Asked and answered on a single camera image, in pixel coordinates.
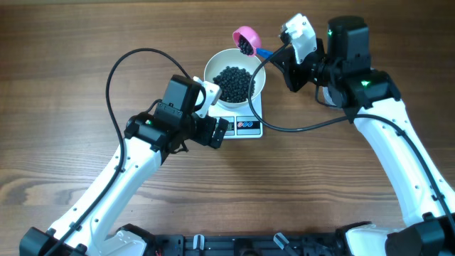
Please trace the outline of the pink scoop blue handle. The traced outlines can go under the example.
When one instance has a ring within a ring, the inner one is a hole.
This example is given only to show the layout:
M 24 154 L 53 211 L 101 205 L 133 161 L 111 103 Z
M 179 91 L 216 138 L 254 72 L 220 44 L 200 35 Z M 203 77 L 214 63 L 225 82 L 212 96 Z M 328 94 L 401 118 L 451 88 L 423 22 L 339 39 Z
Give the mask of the pink scoop blue handle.
M 253 28 L 251 28 L 249 26 L 241 26 L 232 33 L 232 39 L 234 40 L 234 43 L 236 46 L 238 44 L 238 40 L 239 40 L 240 36 L 244 36 L 250 42 L 250 44 L 252 45 L 252 47 L 254 49 L 254 54 L 248 55 L 248 56 L 252 57 L 252 56 L 258 55 L 258 56 L 266 59 L 272 54 L 272 51 L 265 50 L 262 47 L 262 40 L 259 37 L 259 34 Z

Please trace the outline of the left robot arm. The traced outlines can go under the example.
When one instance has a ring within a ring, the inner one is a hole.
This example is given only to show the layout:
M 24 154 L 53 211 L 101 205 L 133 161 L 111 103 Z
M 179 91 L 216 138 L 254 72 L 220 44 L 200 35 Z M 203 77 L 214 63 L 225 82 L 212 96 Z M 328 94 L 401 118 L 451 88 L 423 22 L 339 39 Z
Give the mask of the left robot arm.
M 119 148 L 77 203 L 47 231 L 30 228 L 20 255 L 158 255 L 151 233 L 128 224 L 108 235 L 143 182 L 170 154 L 187 151 L 186 140 L 220 147 L 227 121 L 208 115 L 222 90 L 212 82 L 174 75 L 155 112 L 133 116 Z

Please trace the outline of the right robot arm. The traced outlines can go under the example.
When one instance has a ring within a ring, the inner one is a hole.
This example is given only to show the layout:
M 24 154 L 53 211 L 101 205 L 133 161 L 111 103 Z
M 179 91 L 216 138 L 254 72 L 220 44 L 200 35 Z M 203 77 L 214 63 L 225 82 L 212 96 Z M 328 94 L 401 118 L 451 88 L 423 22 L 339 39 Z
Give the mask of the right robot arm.
M 365 137 L 399 201 L 403 228 L 356 223 L 338 233 L 347 255 L 453 255 L 454 190 L 423 147 L 392 78 L 371 66 L 369 28 L 363 18 L 328 22 L 323 43 L 307 17 L 297 14 L 281 29 L 286 48 L 273 58 L 291 91 L 311 82 L 326 103 Z

